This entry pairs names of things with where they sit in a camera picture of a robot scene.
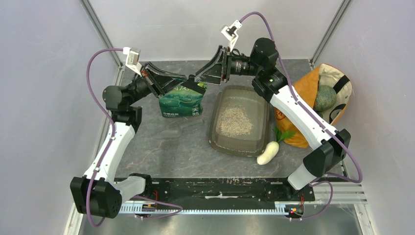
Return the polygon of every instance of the red wire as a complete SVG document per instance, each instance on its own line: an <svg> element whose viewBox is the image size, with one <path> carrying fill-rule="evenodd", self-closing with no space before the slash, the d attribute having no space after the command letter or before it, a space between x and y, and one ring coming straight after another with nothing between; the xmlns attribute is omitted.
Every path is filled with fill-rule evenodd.
<svg viewBox="0 0 415 235"><path fill-rule="evenodd" d="M156 196L156 201L159 200L159 193L157 192L157 190L154 190L155 193L153 192L153 194Z"/></svg>
<svg viewBox="0 0 415 235"><path fill-rule="evenodd" d="M301 208L302 210L304 210L303 205L304 205L304 195L303 195L303 194L301 194L301 204L300 204L300 208Z"/></svg>

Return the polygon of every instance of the gray table surface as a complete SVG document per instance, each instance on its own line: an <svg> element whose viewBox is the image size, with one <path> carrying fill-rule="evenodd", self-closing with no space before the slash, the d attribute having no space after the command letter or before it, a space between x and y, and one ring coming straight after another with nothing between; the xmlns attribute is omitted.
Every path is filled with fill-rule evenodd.
<svg viewBox="0 0 415 235"><path fill-rule="evenodd" d="M308 72L307 60L284 60L293 82ZM207 61L168 61L154 62L162 70L194 74ZM127 85L133 72L126 70L121 85ZM160 177L287 177L302 163L311 152L310 148L297 148L281 143L275 158L266 165L258 165L255 157L238 157L213 149L208 143L208 130L217 94L228 85L251 86L248 76L231 76L228 83L208 85L203 97L203 113L198 117L164 118L159 102L153 95L140 100L133 106L142 106L142 122L137 134L127 146L119 163L116 177L128 177L131 173L149 174ZM202 118L203 124L184 129L175 139L158 139L157 134L168 127L187 120ZM269 141L275 140L272 128L275 127L273 109L270 113ZM340 165L332 172L342 173Z"/></svg>

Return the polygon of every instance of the scattered rice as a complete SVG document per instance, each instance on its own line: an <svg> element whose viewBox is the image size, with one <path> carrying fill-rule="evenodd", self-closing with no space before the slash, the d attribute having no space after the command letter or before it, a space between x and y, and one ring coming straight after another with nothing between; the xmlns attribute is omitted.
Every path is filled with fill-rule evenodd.
<svg viewBox="0 0 415 235"><path fill-rule="evenodd" d="M221 110L218 118L220 135L234 137L249 135L252 130L252 123L241 108L227 108Z"/></svg>

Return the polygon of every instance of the gray wall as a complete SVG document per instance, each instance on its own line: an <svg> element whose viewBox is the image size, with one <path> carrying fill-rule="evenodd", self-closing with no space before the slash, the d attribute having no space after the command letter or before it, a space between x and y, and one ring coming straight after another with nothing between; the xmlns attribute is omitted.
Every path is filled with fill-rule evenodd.
<svg viewBox="0 0 415 235"><path fill-rule="evenodd" d="M142 60L210 60L228 41L219 32L251 11L270 23L284 59L311 58L342 0L91 0L116 47L138 47ZM252 16L238 31L236 48L251 52L268 37Z"/></svg>
<svg viewBox="0 0 415 235"><path fill-rule="evenodd" d="M319 63L342 70L354 95L338 127L351 150L379 234L413 234L415 8L413 0L355 0Z"/></svg>
<svg viewBox="0 0 415 235"><path fill-rule="evenodd" d="M0 234L62 234L104 120L85 82L104 46L76 0L0 1L0 22ZM99 96L115 76L96 59Z"/></svg>

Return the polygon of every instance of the green bag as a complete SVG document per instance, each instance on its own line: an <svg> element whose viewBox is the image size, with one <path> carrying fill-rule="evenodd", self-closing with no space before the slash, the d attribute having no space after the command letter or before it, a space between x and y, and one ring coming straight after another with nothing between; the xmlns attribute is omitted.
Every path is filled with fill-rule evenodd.
<svg viewBox="0 0 415 235"><path fill-rule="evenodd" d="M198 83L198 86L205 90L208 88L205 83ZM203 110L202 98L203 94L184 86L177 86L159 98L161 115L165 118L198 116Z"/></svg>

